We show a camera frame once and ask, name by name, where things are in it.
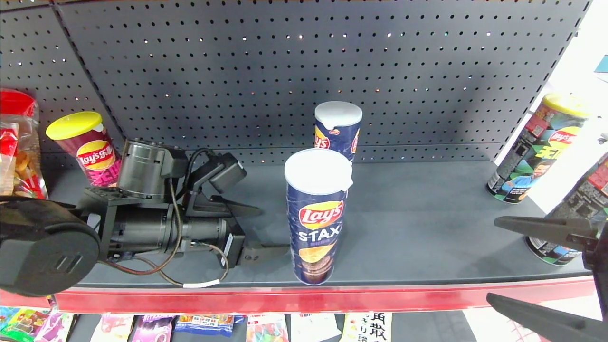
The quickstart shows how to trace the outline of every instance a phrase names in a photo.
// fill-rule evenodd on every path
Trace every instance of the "gray shelf surface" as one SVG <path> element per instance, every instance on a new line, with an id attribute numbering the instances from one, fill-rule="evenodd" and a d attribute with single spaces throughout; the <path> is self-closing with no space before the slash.
<path id="1" fill-rule="evenodd" d="M 68 342 L 89 341 L 99 319 L 100 315 L 81 315 Z M 289 315 L 286 315 L 286 320 L 288 331 L 291 333 Z M 344 315 L 336 314 L 336 322 L 338 328 L 342 330 Z M 230 338 L 174 332 L 171 341 L 244 342 L 245 334 L 246 325 L 235 324 Z M 399 341 L 401 338 L 407 337 L 405 339 L 407 341 L 475 342 L 473 331 L 471 331 L 466 317 L 461 311 L 394 313 L 391 335 L 393 341 Z M 340 336 L 337 336 L 325 342 L 338 342 L 339 340 Z"/>
<path id="2" fill-rule="evenodd" d="M 496 217 L 542 217 L 530 200 L 506 204 L 490 196 L 485 181 L 491 162 L 355 164 L 336 267 L 325 285 L 435 285 L 528 281 L 589 274 L 580 258 L 565 267 L 534 256 L 521 235 L 493 225 Z M 288 243 L 283 167 L 248 167 L 247 177 L 225 197 L 256 205 L 264 214 L 240 218 L 248 239 Z M 48 178 L 51 199 L 76 203 L 86 179 L 79 170 Z M 152 256 L 161 262 L 166 256 Z M 144 267 L 139 262 L 124 262 Z M 182 282 L 216 279 L 214 254 L 186 253 L 165 267 Z M 250 267 L 236 267 L 220 287 L 301 285 L 289 254 Z M 97 265 L 83 287 L 167 287 L 158 275 L 132 276 Z"/>

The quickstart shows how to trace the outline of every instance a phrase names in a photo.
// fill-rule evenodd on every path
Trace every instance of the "red shelf edge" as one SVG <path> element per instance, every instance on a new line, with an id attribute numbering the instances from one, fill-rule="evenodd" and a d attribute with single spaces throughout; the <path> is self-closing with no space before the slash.
<path id="1" fill-rule="evenodd" d="M 49 300 L 45 297 L 24 297 L 2 290 L 0 290 L 0 305 L 13 307 L 32 307 L 36 309 L 50 309 Z"/>
<path id="2" fill-rule="evenodd" d="M 412 312 L 487 307 L 488 292 L 527 302 L 594 294 L 592 276 L 490 284 L 192 289 L 72 288 L 55 295 L 73 313 Z"/>

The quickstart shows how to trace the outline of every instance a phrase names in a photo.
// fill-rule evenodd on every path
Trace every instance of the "yellow plastic lid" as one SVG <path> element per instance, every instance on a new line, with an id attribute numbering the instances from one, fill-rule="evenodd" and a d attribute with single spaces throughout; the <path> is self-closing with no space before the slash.
<path id="1" fill-rule="evenodd" d="M 588 117 L 591 114 L 589 104 L 580 97 L 550 92 L 542 98 L 542 103 L 565 114 Z"/>
<path id="2" fill-rule="evenodd" d="M 46 135 L 53 140 L 70 139 L 92 130 L 101 122 L 101 114 L 94 111 L 79 111 L 50 124 L 46 129 Z"/>

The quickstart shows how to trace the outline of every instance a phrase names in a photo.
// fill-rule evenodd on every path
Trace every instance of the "white cable tie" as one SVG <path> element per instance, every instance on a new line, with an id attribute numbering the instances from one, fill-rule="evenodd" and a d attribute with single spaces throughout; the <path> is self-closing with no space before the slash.
<path id="1" fill-rule="evenodd" d="M 184 284 L 184 286 L 182 286 L 183 288 L 203 288 L 203 287 L 210 287 L 213 285 L 217 285 L 219 284 L 219 279 L 215 279 L 214 281 L 207 281 L 207 282 L 193 282 L 193 283 L 189 283 L 189 284 Z"/>

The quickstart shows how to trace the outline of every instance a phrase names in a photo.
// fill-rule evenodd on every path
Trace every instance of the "pringles-style chip can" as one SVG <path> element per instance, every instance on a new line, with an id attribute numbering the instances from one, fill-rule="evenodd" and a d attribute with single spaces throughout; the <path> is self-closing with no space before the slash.
<path id="1" fill-rule="evenodd" d="M 547 217 L 583 218 L 598 231 L 604 229 L 608 222 L 608 153 L 581 177 Z M 525 242 L 537 257 L 556 266 L 564 266 L 581 255 L 580 251 L 534 237 L 526 236 Z"/>
<path id="2" fill-rule="evenodd" d="M 304 284 L 320 285 L 333 272 L 352 171 L 346 157 L 321 148 L 285 162 L 291 254 L 295 276 Z"/>
<path id="3" fill-rule="evenodd" d="M 120 155 L 112 146 L 102 116 L 81 111 L 51 123 L 46 135 L 76 158 L 92 186 L 115 186 L 120 172 Z"/>
<path id="4" fill-rule="evenodd" d="M 550 93 L 487 183 L 498 200 L 519 203 L 575 140 L 589 117 L 586 103 L 575 96 Z"/>
<path id="5" fill-rule="evenodd" d="M 329 101 L 314 109 L 314 146 L 334 150 L 353 161 L 363 111 L 352 103 Z"/>

